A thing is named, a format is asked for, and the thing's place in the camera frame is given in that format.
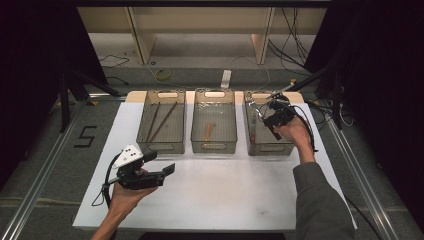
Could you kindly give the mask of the black metal stand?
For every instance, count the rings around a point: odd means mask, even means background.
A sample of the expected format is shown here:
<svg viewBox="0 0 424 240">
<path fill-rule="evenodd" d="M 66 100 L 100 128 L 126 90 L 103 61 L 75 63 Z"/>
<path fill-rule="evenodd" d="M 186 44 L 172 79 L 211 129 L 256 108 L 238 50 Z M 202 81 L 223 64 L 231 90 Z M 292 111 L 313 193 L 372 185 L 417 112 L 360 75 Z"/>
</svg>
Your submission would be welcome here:
<svg viewBox="0 0 424 240">
<path fill-rule="evenodd" d="M 302 80 L 300 83 L 296 83 L 295 85 L 289 87 L 287 89 L 288 92 L 295 92 L 303 87 L 311 84 L 316 80 L 321 80 L 327 86 L 332 88 L 332 119 L 336 124 L 339 130 L 342 129 L 340 111 L 340 104 L 342 103 L 342 85 L 340 81 L 340 75 L 338 74 L 338 67 L 334 63 L 328 63 L 321 70 Z"/>
<path fill-rule="evenodd" d="M 85 83 L 88 83 L 89 85 L 92 85 L 111 96 L 122 96 L 121 93 L 109 87 L 106 83 L 101 83 L 100 81 L 81 71 L 74 70 L 63 73 L 59 77 L 59 97 L 62 116 L 62 126 L 60 130 L 61 133 L 67 129 L 71 120 L 68 92 L 71 92 L 77 101 L 87 101 L 89 99 L 89 93 L 84 87 Z"/>
</svg>

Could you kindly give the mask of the beige cabinet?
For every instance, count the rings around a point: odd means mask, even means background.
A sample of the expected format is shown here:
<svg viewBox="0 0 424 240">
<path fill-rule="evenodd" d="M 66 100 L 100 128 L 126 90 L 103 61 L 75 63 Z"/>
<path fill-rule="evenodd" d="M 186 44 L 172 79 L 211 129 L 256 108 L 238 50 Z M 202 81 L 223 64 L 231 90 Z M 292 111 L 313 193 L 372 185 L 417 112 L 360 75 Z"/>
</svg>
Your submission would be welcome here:
<svg viewBox="0 0 424 240">
<path fill-rule="evenodd" d="M 325 7 L 80 7 L 89 33 L 130 33 L 139 62 L 147 63 L 158 34 L 248 34 L 256 61 L 265 62 L 269 36 L 287 34 L 287 19 L 301 35 L 318 33 Z"/>
</svg>

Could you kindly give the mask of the person's right hand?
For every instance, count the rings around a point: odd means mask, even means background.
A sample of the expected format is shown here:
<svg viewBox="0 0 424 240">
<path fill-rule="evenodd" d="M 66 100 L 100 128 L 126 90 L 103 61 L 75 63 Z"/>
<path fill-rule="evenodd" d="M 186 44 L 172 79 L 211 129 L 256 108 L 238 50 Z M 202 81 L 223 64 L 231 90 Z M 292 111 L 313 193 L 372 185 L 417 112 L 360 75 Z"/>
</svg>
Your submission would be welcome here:
<svg viewBox="0 0 424 240">
<path fill-rule="evenodd" d="M 294 117 L 286 125 L 276 127 L 275 132 L 282 134 L 298 149 L 312 149 L 311 138 L 307 126 L 301 121 L 299 117 Z"/>
</svg>

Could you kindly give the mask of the brown wooden chopstick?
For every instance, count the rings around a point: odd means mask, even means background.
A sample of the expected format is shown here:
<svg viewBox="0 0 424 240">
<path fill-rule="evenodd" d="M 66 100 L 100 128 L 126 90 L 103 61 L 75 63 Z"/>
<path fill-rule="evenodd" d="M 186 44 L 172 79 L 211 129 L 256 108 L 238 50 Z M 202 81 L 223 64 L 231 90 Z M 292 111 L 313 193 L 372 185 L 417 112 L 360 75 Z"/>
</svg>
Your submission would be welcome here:
<svg viewBox="0 0 424 240">
<path fill-rule="evenodd" d="M 156 121 L 156 118 L 157 118 L 157 115 L 158 115 L 160 106 L 161 106 L 161 102 L 158 102 L 158 104 L 156 106 L 156 109 L 155 109 L 155 112 L 154 112 L 154 115 L 152 117 L 152 121 L 151 121 L 151 124 L 150 124 L 150 127 L 149 127 L 149 131 L 148 131 L 147 137 L 146 137 L 146 143 L 149 142 L 149 139 L 150 139 L 150 136 L 151 136 L 151 133 L 152 133 L 152 130 L 153 130 L 153 126 L 155 124 L 155 121 Z"/>
<path fill-rule="evenodd" d="M 159 133 L 159 131 L 161 130 L 161 128 L 164 126 L 165 122 L 167 121 L 167 119 L 170 117 L 170 115 L 172 114 L 172 112 L 174 111 L 174 109 L 176 108 L 176 106 L 178 105 L 178 102 L 175 102 L 172 107 L 169 109 L 169 111 L 167 112 L 167 114 L 165 115 L 165 117 L 162 119 L 162 121 L 160 122 L 158 128 L 155 130 L 155 132 L 153 133 L 153 135 L 151 136 L 151 138 L 149 139 L 149 142 L 153 142 L 153 140 L 155 139 L 155 137 L 157 136 L 157 134 Z"/>
</svg>

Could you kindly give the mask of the person's left hand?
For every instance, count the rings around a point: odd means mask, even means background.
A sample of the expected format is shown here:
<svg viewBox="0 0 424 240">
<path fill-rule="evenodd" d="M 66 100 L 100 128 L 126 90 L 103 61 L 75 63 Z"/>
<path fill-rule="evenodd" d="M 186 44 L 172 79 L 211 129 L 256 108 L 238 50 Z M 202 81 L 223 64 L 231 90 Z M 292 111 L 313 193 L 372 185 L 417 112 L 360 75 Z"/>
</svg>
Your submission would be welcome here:
<svg viewBox="0 0 424 240">
<path fill-rule="evenodd" d="M 112 214 L 128 215 L 146 196 L 157 190 L 157 187 L 141 190 L 124 189 L 119 183 L 114 185 L 109 211 Z"/>
</svg>

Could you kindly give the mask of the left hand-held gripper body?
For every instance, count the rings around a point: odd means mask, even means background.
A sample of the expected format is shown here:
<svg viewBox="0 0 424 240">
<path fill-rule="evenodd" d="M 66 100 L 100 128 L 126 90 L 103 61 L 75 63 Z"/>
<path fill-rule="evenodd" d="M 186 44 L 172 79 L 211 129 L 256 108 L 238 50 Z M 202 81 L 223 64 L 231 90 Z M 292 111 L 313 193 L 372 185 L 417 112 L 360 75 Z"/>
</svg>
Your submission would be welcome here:
<svg viewBox="0 0 424 240">
<path fill-rule="evenodd" d="M 163 171 L 142 170 L 144 154 L 134 145 L 127 145 L 112 164 L 117 170 L 118 183 L 124 189 L 140 190 L 163 185 L 166 176 Z"/>
</svg>

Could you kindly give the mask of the smoky clear plastic bin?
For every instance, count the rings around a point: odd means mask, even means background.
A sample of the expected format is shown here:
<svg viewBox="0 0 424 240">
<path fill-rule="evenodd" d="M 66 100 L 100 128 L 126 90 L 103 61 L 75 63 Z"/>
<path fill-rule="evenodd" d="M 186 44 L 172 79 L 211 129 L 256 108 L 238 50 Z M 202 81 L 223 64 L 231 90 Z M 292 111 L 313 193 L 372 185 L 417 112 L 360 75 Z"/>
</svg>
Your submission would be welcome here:
<svg viewBox="0 0 424 240">
<path fill-rule="evenodd" d="M 205 141 L 208 122 L 214 126 L 210 141 Z M 190 140 L 194 153 L 235 153 L 238 136 L 235 94 L 232 90 L 195 90 Z"/>
<path fill-rule="evenodd" d="M 249 122 L 251 112 L 255 112 L 251 107 L 249 107 L 245 101 L 245 97 L 248 93 L 251 93 L 256 103 L 260 106 L 261 111 L 264 113 L 265 118 L 271 116 L 274 111 L 267 107 L 267 97 L 269 97 L 271 91 L 244 91 L 244 121 L 245 121 L 245 131 L 247 138 L 248 154 L 250 156 L 287 156 L 290 155 L 294 144 L 287 140 L 282 135 L 281 140 L 276 140 L 269 128 L 263 123 L 263 120 L 260 120 L 257 115 L 257 124 L 256 124 L 256 143 L 250 143 L 249 137 Z"/>
<path fill-rule="evenodd" d="M 185 99 L 184 90 L 153 90 L 147 92 L 136 137 L 136 143 L 143 152 L 157 151 L 159 154 L 183 154 L 185 152 Z M 172 105 L 175 102 L 178 102 L 178 105 L 153 142 L 146 143 L 146 137 L 158 102 L 161 102 L 161 106 L 151 136 Z"/>
</svg>

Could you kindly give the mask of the black curtain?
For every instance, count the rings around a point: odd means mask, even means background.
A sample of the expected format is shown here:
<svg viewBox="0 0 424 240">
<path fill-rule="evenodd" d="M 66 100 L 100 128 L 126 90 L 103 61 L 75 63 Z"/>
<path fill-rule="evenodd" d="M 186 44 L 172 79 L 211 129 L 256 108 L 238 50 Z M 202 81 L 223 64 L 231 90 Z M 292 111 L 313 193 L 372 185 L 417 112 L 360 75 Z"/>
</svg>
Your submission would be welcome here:
<svg viewBox="0 0 424 240">
<path fill-rule="evenodd" d="M 424 0 L 330 0 L 307 67 L 343 52 L 343 98 L 376 160 L 424 230 Z"/>
<path fill-rule="evenodd" d="M 0 0 L 0 188 L 75 71 L 107 82 L 75 6 Z"/>
</svg>

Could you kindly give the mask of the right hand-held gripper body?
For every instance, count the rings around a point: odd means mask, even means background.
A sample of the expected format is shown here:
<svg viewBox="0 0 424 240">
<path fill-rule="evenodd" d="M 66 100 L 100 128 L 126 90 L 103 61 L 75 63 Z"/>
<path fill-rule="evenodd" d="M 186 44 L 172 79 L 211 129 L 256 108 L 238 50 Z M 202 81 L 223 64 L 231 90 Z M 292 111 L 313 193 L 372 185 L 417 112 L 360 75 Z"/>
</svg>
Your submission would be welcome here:
<svg viewBox="0 0 424 240">
<path fill-rule="evenodd" d="M 274 111 L 272 115 L 277 117 L 276 126 L 286 125 L 296 115 L 296 111 L 290 104 L 290 100 L 283 94 L 285 90 L 287 90 L 287 87 L 278 91 L 273 91 L 272 94 L 267 97 L 266 105 Z"/>
</svg>

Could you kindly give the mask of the yellow coil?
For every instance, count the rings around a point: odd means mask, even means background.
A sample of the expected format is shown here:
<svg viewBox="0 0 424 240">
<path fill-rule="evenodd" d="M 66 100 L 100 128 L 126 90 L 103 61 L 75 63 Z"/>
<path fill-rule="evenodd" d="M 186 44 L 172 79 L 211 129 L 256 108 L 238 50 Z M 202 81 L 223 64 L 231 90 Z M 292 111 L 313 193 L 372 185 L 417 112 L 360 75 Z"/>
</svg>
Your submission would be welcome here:
<svg viewBox="0 0 424 240">
<path fill-rule="evenodd" d="M 171 71 L 169 69 L 159 69 L 154 73 L 154 76 L 158 81 L 165 81 L 170 78 Z"/>
</svg>

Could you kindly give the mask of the aluminium floor rail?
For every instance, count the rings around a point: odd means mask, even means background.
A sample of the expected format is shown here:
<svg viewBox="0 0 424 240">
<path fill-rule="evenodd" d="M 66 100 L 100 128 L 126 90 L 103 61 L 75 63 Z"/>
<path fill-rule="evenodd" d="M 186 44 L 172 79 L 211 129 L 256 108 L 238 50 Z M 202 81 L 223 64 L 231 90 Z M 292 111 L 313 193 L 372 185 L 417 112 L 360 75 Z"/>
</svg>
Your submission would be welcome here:
<svg viewBox="0 0 424 240">
<path fill-rule="evenodd" d="M 383 240 L 399 240 L 394 230 L 389 215 L 386 213 L 382 203 L 373 190 L 370 181 L 362 170 L 356 155 L 354 154 L 349 142 L 342 130 L 339 130 L 332 119 L 328 121 L 329 129 L 335 138 L 349 170 L 361 192 L 361 195 L 372 215 L 374 222 L 380 232 Z"/>
<path fill-rule="evenodd" d="M 48 155 L 43 158 L 41 167 L 39 170 L 31 170 L 34 177 L 21 176 L 21 179 L 30 181 L 26 186 L 25 194 L 22 197 L 0 197 L 0 208 L 16 209 L 5 229 L 0 231 L 0 240 L 18 240 L 85 106 L 85 102 L 77 102 L 74 105 L 69 124 L 53 137 L 53 145 L 49 148 Z"/>
</svg>

